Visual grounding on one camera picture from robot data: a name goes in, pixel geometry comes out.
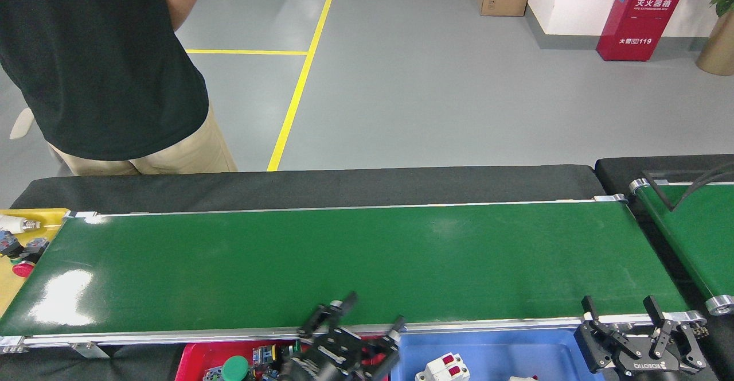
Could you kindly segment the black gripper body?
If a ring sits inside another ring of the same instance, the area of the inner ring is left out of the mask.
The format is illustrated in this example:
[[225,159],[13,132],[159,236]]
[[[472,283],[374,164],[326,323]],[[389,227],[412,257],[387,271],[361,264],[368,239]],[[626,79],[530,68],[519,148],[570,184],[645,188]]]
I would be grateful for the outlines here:
[[287,358],[280,380],[378,379],[377,358],[377,347],[368,339],[338,327]]
[[616,372],[620,380],[679,380],[681,355],[676,350],[664,349],[661,357],[642,350],[642,357],[633,358],[625,351],[616,353]]

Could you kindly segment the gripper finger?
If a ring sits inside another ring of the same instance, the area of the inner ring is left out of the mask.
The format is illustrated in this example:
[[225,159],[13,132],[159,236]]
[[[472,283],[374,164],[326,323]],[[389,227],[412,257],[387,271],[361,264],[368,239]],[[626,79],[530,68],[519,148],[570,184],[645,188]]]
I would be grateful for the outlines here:
[[643,305],[653,324],[650,363],[645,370],[704,370],[708,362],[700,350],[691,322],[666,318],[653,296]]
[[405,318],[398,315],[396,321],[382,337],[370,339],[367,346],[367,380],[384,380],[400,360],[399,341],[405,329]]
[[319,304],[297,329],[297,336],[304,341],[312,341],[317,329],[327,324],[329,328],[338,327],[341,318],[349,313],[358,300],[357,293],[352,290],[341,300],[333,300],[328,304]]
[[631,352],[631,342],[621,331],[600,321],[592,297],[585,296],[581,305],[589,318],[579,324],[574,338],[590,372],[597,373],[610,366],[619,352]]

